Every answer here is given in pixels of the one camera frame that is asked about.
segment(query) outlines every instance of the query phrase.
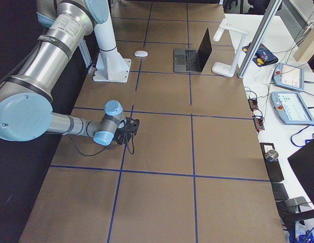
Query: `white table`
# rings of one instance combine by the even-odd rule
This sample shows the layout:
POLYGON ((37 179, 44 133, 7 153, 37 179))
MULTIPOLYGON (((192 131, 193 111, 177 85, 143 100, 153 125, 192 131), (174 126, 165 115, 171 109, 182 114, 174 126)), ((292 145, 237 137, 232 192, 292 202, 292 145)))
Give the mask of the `white table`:
MULTIPOLYGON (((249 35, 246 37, 245 46, 247 46, 253 39, 257 28, 261 22, 262 16, 257 15, 238 15, 238 14, 226 14, 226 18, 232 27, 240 28, 249 31, 249 35)), ((231 39, 235 49, 238 47, 241 36, 236 32, 231 32, 231 39)), ((290 49, 294 46, 294 39, 288 32, 282 19, 279 16, 275 16, 272 20, 269 29, 264 35, 262 43, 272 52, 281 52, 290 49)), ((297 47, 292 50, 292 54, 289 58, 288 64, 301 65, 293 58, 293 54, 297 50, 297 47)), ((279 58, 279 62, 286 63, 289 53, 285 56, 286 52, 275 54, 279 58)), ((239 59, 239 66, 242 63, 245 54, 242 53, 239 59)), ((244 86, 249 87, 258 96, 266 96, 268 84, 271 82, 271 76, 274 71, 275 65, 269 65, 265 67, 258 67, 253 62, 248 67, 248 70, 243 78, 244 86)), ((302 66, 305 70, 305 80, 314 82, 314 74, 308 64, 302 66)), ((270 86, 270 93, 272 91, 288 91, 287 89, 276 87, 275 85, 270 86)), ((305 91, 314 94, 314 84, 305 84, 305 91)), ((314 106, 314 97, 306 93, 301 93, 303 100, 308 107, 314 106)), ((264 128, 258 135, 259 142, 273 143, 276 151, 279 153, 279 162, 284 175, 285 180, 283 181, 286 191, 290 198, 298 196, 304 196, 307 201, 310 201, 295 174, 293 173, 287 158, 296 152, 299 148, 294 146, 290 142, 290 136, 304 126, 291 126, 283 125, 275 114, 275 111, 271 105, 270 97, 266 104, 266 98, 258 99, 259 109, 265 113, 264 128)), ((311 138, 314 129, 307 129, 297 137, 294 141, 297 144, 304 144, 304 140, 311 138)))

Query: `person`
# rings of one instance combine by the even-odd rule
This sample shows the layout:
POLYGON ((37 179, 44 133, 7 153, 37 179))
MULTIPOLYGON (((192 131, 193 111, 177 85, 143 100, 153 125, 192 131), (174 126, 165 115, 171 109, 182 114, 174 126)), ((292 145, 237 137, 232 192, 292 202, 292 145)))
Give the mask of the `person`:
POLYGON ((248 3, 253 6, 253 8, 249 8, 248 14, 264 15, 270 1, 271 0, 248 0, 248 3))

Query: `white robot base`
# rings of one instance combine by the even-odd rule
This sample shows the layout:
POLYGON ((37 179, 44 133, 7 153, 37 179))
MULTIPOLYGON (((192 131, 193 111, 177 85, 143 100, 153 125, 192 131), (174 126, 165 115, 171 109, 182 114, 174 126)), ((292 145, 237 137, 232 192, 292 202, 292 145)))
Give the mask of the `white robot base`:
POLYGON ((233 77, 236 69, 232 69, 232 66, 220 63, 220 62, 215 62, 212 71, 215 73, 218 73, 220 75, 226 76, 226 77, 233 77))
POLYGON ((113 82, 113 83, 126 83, 131 67, 131 59, 122 58, 118 55, 118 65, 115 63, 110 64, 109 57, 106 57, 106 62, 103 61, 101 53, 98 56, 96 64, 96 72, 93 80, 97 82, 113 82))

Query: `lamp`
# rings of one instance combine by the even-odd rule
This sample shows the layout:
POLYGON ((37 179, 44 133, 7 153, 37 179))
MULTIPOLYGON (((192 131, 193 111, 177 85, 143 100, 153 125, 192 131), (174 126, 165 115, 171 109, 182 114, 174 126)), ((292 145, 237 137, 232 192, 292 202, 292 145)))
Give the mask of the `lamp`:
POLYGON ((213 67, 212 67, 212 71, 215 73, 221 74, 223 76, 226 76, 226 77, 233 77, 233 75, 236 71, 236 68, 237 68, 237 64, 238 64, 240 53, 242 51, 244 40, 245 40, 246 36, 249 34, 249 32, 247 32, 245 30, 233 28, 228 24, 228 21, 226 19, 222 19, 222 22, 219 25, 219 27, 218 27, 218 29, 217 29, 214 37, 213 37, 213 40, 216 42, 219 41, 221 39, 221 36, 222 36, 224 30, 226 30, 226 29, 237 32, 239 34, 242 34, 242 37, 241 37, 241 40, 239 43, 239 47, 237 49, 236 55, 234 57, 234 60, 233 60, 233 63, 231 66, 224 64, 224 63, 220 63, 220 62, 215 62, 213 67))

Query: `laptop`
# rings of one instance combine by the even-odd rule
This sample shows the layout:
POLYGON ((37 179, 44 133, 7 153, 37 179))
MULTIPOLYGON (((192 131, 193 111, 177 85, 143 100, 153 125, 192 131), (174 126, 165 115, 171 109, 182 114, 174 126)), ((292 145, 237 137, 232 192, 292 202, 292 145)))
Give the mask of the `laptop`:
POLYGON ((204 34, 198 50, 174 49, 173 69, 174 72, 198 72, 201 73, 211 55, 212 44, 208 28, 204 34))

